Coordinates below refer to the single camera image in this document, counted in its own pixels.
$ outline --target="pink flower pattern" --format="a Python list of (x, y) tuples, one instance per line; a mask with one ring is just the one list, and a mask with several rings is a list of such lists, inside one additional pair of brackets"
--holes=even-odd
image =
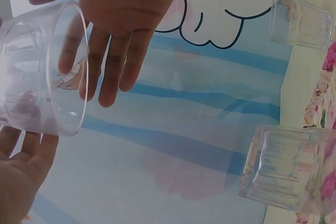
[(336, 145), (336, 138), (329, 140), (324, 148), (324, 162), (333, 154)]
[[(303, 117), (304, 127), (325, 127), (336, 130), (336, 42), (328, 49), (322, 66), (320, 80), (312, 93), (309, 104)], [(331, 139), (325, 146), (321, 145), (324, 162), (332, 162), (330, 159), (336, 152), (336, 139)], [(327, 200), (326, 204), (336, 205), (336, 170), (323, 175), (321, 186), (317, 194), (321, 200)], [(314, 217), (306, 214), (297, 214), (296, 224), (336, 224), (336, 210), (325, 217)]]
[(333, 67), (336, 65), (336, 42), (334, 42), (328, 49), (326, 59), (324, 60), (322, 69), (332, 72)]
[(332, 193), (336, 190), (336, 172), (329, 173), (320, 187), (321, 200), (331, 199)]

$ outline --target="blue striped tablecloth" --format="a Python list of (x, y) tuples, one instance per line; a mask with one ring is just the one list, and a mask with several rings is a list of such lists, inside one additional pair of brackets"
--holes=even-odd
[(60, 140), (24, 223), (261, 224), (237, 189), (256, 126), (279, 122), (291, 48), (269, 42), (271, 2), (175, 0), (134, 88)]

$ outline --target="upside-down plastic cup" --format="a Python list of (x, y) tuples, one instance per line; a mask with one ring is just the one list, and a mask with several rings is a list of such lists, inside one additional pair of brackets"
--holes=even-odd
[(259, 126), (239, 195), (283, 209), (326, 216), (336, 209), (336, 131)]
[(329, 11), (304, 0), (273, 0), (271, 41), (325, 50), (333, 33)]
[(86, 24), (75, 2), (40, 8), (3, 23), (0, 124), (75, 135), (87, 104), (87, 54)]

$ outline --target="hand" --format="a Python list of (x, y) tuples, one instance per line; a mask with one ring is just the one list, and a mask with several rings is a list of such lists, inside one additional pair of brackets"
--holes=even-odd
[[(32, 4), (51, 1), (54, 0), (30, 0)], [(138, 78), (153, 33), (172, 1), (79, 1), (85, 19), (94, 25), (89, 40), (89, 99), (92, 99), (97, 88), (110, 35), (112, 43), (108, 48), (99, 103), (103, 107), (111, 106), (116, 99), (118, 87), (122, 91), (129, 91), (132, 88)]]
[(26, 132), (21, 152), (10, 158), (21, 134), (5, 126), (0, 131), (0, 223), (19, 223), (53, 164), (58, 137)]

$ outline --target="black outline drawing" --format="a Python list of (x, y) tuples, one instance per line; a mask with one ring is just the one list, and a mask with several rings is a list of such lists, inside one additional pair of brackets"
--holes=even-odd
[[(258, 14), (258, 15), (250, 16), (250, 17), (241, 17), (241, 16), (235, 15), (234, 13), (231, 13), (230, 11), (228, 11), (228, 10), (225, 9), (224, 11), (225, 11), (227, 14), (229, 14), (229, 15), (232, 16), (232, 17), (235, 17), (235, 18), (241, 20), (240, 27), (239, 27), (239, 30), (238, 30), (238, 33), (237, 33), (236, 38), (234, 39), (234, 41), (233, 41), (230, 45), (228, 45), (228, 46), (226, 46), (226, 47), (219, 47), (219, 46), (217, 46), (216, 44), (214, 44), (211, 40), (208, 40), (207, 42), (205, 42), (205, 43), (203, 43), (203, 44), (195, 44), (195, 43), (193, 43), (193, 42), (187, 40), (187, 39), (183, 36), (183, 34), (182, 34), (182, 25), (183, 25), (183, 23), (184, 23), (184, 21), (185, 21), (185, 18), (186, 18), (187, 9), (188, 9), (188, 0), (184, 0), (184, 13), (183, 13), (182, 21), (181, 21), (180, 25), (178, 25), (176, 28), (171, 29), (171, 30), (168, 30), (168, 31), (159, 31), (159, 30), (156, 30), (155, 32), (160, 33), (160, 34), (167, 34), (167, 33), (172, 33), (172, 32), (174, 32), (174, 31), (177, 31), (177, 30), (178, 30), (178, 31), (179, 31), (179, 34), (180, 34), (180, 36), (183, 38), (183, 40), (185, 40), (186, 42), (188, 42), (189, 44), (191, 44), (191, 45), (193, 45), (193, 46), (203, 47), (203, 46), (206, 46), (206, 45), (208, 45), (208, 44), (211, 44), (211, 45), (213, 45), (214, 47), (216, 47), (216, 48), (218, 48), (218, 49), (229, 49), (229, 48), (231, 48), (235, 43), (237, 43), (237, 41), (238, 41), (238, 39), (239, 39), (239, 37), (240, 37), (242, 31), (243, 31), (244, 21), (245, 21), (245, 20), (250, 20), (250, 19), (259, 18), (259, 17), (262, 17), (262, 16), (266, 15), (267, 13), (270, 12), (271, 7), (269, 7), (266, 11), (264, 11), (264, 12)], [(204, 17), (204, 13), (201, 12), (200, 21), (199, 21), (197, 27), (195, 28), (194, 32), (197, 32), (197, 31), (199, 30), (200, 26), (202, 25), (203, 17)]]

